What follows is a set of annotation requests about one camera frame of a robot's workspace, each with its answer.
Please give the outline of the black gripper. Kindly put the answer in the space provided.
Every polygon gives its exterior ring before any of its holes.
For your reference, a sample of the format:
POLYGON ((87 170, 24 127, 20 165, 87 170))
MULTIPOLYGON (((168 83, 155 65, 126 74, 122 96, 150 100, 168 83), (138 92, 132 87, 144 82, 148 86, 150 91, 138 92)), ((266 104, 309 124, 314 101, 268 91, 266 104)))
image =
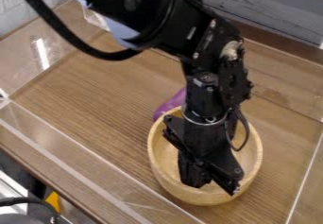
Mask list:
POLYGON ((203 125, 167 114, 163 122, 164 137, 178 149, 182 183, 200 188, 214 180, 224 192, 235 196, 242 190, 240 181, 244 176, 232 153, 238 115, 230 113, 220 124, 203 125))

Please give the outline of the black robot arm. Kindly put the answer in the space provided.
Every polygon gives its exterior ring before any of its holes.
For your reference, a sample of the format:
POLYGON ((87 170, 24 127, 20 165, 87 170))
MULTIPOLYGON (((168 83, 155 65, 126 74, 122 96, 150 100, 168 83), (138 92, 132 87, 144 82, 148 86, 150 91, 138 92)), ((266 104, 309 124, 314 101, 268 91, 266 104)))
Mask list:
POLYGON ((215 182, 228 195, 242 188, 243 167, 234 137, 248 123, 242 103, 254 84, 243 65, 239 29, 203 0, 79 0, 99 13, 123 50, 104 52, 86 43, 43 0, 26 0, 58 35, 84 54, 122 61, 158 48, 176 56, 186 77, 182 114, 166 114, 164 137, 178 149, 182 182, 199 188, 215 182))

